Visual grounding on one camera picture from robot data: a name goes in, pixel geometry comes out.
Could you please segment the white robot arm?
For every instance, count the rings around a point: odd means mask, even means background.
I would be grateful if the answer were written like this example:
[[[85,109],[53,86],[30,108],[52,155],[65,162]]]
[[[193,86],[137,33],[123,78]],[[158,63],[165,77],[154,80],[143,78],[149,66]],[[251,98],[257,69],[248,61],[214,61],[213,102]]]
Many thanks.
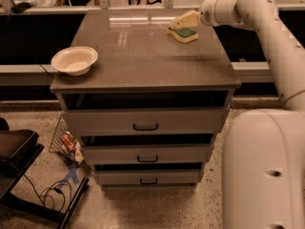
[[[305,50],[275,0],[205,0],[173,29],[228,25],[254,31],[281,107],[240,114],[223,143],[224,229],[305,229]]]

